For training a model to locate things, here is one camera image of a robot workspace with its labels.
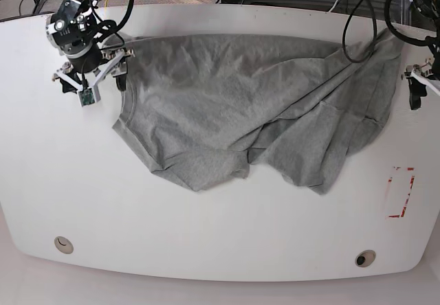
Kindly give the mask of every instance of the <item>white table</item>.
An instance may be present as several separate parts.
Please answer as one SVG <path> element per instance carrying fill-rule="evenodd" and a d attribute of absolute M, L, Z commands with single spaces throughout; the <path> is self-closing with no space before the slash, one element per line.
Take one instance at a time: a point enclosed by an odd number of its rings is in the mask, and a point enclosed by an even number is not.
<path fill-rule="evenodd" d="M 103 14 L 118 20 L 123 13 Z M 124 31 L 340 42 L 346 18 L 261 6 L 147 5 L 135 7 Z M 0 24 L 0 203 L 22 252 L 97 269 L 224 281 L 349 278 L 419 262 L 440 210 L 440 98 L 431 91 L 422 109 L 411 111 L 407 82 L 399 79 L 384 132 L 347 159 L 327 195 L 296 188 L 266 166 L 194 193 L 151 175 L 111 129 L 121 105 L 111 78 L 100 85 L 102 101 L 85 108 L 50 81 L 65 58 L 44 25 L 44 16 Z M 349 42 L 370 35 L 370 20 L 354 18 Z M 407 46 L 401 70 L 429 56 Z M 412 174 L 404 217 L 389 218 L 400 215 L 395 210 L 404 206 Z M 55 248 L 57 236 L 72 241 L 72 254 Z M 367 249 L 377 258 L 359 268 L 355 258 Z"/>

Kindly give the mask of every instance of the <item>cloth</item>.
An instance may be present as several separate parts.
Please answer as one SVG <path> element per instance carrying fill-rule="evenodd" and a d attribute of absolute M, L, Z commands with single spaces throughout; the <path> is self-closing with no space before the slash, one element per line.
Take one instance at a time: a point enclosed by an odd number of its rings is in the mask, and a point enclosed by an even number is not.
<path fill-rule="evenodd" d="M 319 194 L 346 156 L 383 129 L 402 50 L 389 32 L 363 64 L 351 64 L 340 44 L 284 36 L 146 38 L 128 46 L 136 57 L 113 128 L 153 174 L 198 191 L 266 163 Z"/>

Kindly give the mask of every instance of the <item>round hole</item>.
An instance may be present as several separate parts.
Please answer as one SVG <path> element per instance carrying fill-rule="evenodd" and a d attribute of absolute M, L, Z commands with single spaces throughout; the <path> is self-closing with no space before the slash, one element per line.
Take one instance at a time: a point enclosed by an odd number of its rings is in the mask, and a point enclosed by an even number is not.
<path fill-rule="evenodd" d="M 376 259 L 376 253 L 373 250 L 366 250 L 356 256 L 356 266 L 358 267 L 368 267 Z"/>
<path fill-rule="evenodd" d="M 65 253 L 66 255 L 69 255 L 72 252 L 74 252 L 74 245 L 65 237 L 57 236 L 55 238 L 54 243 L 55 243 L 55 247 L 62 253 Z"/>

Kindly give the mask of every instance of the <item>metal grommet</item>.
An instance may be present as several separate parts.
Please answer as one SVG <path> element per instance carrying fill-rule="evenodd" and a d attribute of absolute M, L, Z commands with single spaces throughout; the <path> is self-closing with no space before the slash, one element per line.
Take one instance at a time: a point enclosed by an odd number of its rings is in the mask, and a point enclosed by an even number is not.
<path fill-rule="evenodd" d="M 55 247 L 66 255 L 74 252 L 74 245 L 68 239 L 62 236 L 57 236 L 55 238 Z"/>
<path fill-rule="evenodd" d="M 366 250 L 356 256 L 355 263 L 357 267 L 368 267 L 376 259 L 376 253 L 373 250 Z"/>

